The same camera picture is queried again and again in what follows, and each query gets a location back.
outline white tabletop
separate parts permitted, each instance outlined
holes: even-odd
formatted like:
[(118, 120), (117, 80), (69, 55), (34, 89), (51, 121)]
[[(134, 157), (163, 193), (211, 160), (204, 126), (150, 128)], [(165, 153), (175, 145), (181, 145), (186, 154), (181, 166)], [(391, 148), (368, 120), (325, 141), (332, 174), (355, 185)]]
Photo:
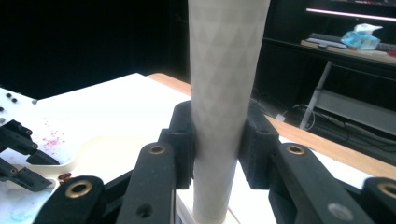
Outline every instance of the white tabletop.
[[(73, 176), (96, 175), (105, 183), (133, 169), (140, 148), (157, 141), (161, 129), (168, 127), (174, 106), (190, 100), (190, 96), (139, 74), (39, 100), (36, 105), (28, 97), (19, 97), (21, 106), (13, 105), (7, 120), (15, 119), (32, 129), (39, 149), (57, 159), (62, 167), (29, 168), (53, 181), (57, 175), (71, 172)], [(369, 177), (316, 155), (335, 177), (355, 187), (361, 188)], [(12, 164), (28, 165), (12, 150), (1, 156)], [(0, 223), (31, 223), (52, 191), (33, 193), (0, 182)], [(177, 212), (186, 223), (193, 223), (192, 191), (192, 186), (177, 191)], [(227, 223), (276, 223), (268, 191), (251, 190), (239, 164), (229, 208)]]

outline white cone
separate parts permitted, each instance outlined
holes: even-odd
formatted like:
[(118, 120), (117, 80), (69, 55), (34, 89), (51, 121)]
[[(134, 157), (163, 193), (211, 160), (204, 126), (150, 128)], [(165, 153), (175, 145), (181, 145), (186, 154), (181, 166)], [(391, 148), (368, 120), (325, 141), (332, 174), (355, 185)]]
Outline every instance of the white cone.
[(189, 0), (193, 214), (200, 223), (222, 223), (227, 212), (269, 2)]

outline textured white tube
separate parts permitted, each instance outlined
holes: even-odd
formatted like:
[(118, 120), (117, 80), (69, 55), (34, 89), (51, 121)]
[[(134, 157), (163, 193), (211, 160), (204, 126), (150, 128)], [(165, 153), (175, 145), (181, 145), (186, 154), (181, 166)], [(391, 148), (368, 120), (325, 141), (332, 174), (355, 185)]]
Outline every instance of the textured white tube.
[(227, 212), (269, 2), (189, 0), (193, 214), (200, 223), (222, 223)]

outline cable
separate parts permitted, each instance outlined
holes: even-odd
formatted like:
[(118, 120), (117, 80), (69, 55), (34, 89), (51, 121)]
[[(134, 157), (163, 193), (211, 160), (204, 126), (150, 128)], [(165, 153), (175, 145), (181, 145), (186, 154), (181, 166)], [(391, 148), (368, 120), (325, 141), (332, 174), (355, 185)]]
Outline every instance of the cable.
[[(353, 124), (349, 124), (347, 122), (340, 121), (340, 120), (332, 118), (332, 117), (330, 117), (328, 115), (324, 115), (322, 113), (317, 113), (317, 114), (319, 116), (321, 116), (322, 118), (326, 119), (327, 121), (329, 121), (331, 124), (333, 124), (333, 125), (335, 125), (335, 126), (337, 126), (339, 128), (344, 129), (346, 131), (346, 134), (347, 134), (347, 139), (345, 140), (345, 142), (346, 141), (350, 141), (351, 143), (358, 144), (358, 145), (360, 145), (362, 147), (364, 147), (364, 146), (375, 147), (375, 148), (378, 148), (378, 149), (386, 151), (386, 152), (395, 152), (396, 151), (396, 149), (385, 149), (385, 148), (383, 148), (383, 147), (394, 147), (394, 146), (396, 146), (396, 142), (395, 141), (379, 137), (379, 136), (375, 135), (374, 133), (371, 133), (371, 132), (369, 132), (367, 130), (364, 130), (363, 128), (357, 127), (357, 126), (355, 126)], [(355, 140), (350, 138), (351, 134), (353, 134), (353, 136), (356, 138)]]
[(309, 110), (311, 111), (312, 115), (313, 115), (313, 118), (314, 118), (314, 120), (312, 121), (311, 126), (310, 126), (309, 128), (306, 128), (306, 129), (305, 129), (306, 131), (309, 131), (309, 130), (311, 130), (311, 129), (314, 127), (314, 125), (315, 125), (315, 112), (314, 112), (314, 110), (312, 110), (311, 108), (309, 108), (308, 105), (294, 105), (291, 109), (287, 109), (285, 112), (283, 112), (283, 113), (282, 113), (282, 116), (285, 117), (286, 113), (288, 113), (289, 110), (292, 110), (292, 109), (294, 109), (294, 108), (301, 107), (301, 106), (304, 106), (304, 107), (306, 107), (307, 109), (309, 109)]

